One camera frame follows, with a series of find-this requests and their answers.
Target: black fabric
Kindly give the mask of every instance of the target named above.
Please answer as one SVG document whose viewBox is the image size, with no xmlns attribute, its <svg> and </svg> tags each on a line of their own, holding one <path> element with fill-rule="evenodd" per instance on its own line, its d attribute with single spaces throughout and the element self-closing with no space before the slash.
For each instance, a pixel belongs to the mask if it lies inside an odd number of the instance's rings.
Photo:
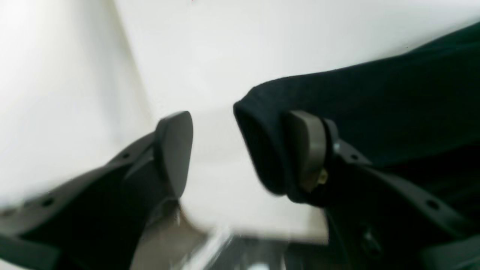
<svg viewBox="0 0 480 270">
<path fill-rule="evenodd" d="M 342 139 L 389 167 L 480 141 L 479 101 L 476 24 L 404 55 L 261 84 L 234 113 L 259 178 L 284 194 L 297 189 L 280 121 L 286 111 L 335 121 Z"/>
</svg>

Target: white floor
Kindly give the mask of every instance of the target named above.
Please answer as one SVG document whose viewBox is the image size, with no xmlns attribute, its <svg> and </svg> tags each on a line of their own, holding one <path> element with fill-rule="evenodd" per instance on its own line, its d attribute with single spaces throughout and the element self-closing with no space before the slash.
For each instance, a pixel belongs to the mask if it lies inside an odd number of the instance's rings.
<svg viewBox="0 0 480 270">
<path fill-rule="evenodd" d="M 100 166 L 189 110 L 182 205 L 195 225 L 324 239 L 319 210 L 257 180 L 233 102 L 268 80 L 397 55 L 477 21 L 478 0 L 0 0 L 0 203 Z"/>
</svg>

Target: white surface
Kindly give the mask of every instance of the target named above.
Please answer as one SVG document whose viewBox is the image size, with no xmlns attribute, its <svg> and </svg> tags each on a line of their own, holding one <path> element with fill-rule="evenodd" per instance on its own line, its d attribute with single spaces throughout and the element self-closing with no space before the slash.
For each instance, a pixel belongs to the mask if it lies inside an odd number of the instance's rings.
<svg viewBox="0 0 480 270">
<path fill-rule="evenodd" d="M 323 238 L 321 213 L 268 194 L 232 114 L 253 86 L 407 52 L 480 20 L 477 0 L 116 0 L 156 119 L 187 109 L 182 205 L 203 228 Z"/>
<path fill-rule="evenodd" d="M 153 129 L 113 2 L 0 0 L 0 205 Z"/>
</svg>

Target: white wall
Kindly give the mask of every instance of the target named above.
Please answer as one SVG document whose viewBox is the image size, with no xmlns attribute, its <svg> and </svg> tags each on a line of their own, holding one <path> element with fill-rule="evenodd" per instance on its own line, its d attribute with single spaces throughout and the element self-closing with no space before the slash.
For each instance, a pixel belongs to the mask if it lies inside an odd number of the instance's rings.
<svg viewBox="0 0 480 270">
<path fill-rule="evenodd" d="M 0 1 L 0 203 L 100 166 L 153 128 L 109 1 Z"/>
<path fill-rule="evenodd" d="M 202 228 L 326 237 L 321 213 L 269 195 L 231 106 L 253 86 L 401 54 L 480 20 L 477 0 L 116 0 L 155 118 L 193 112 L 182 204 Z"/>
</svg>

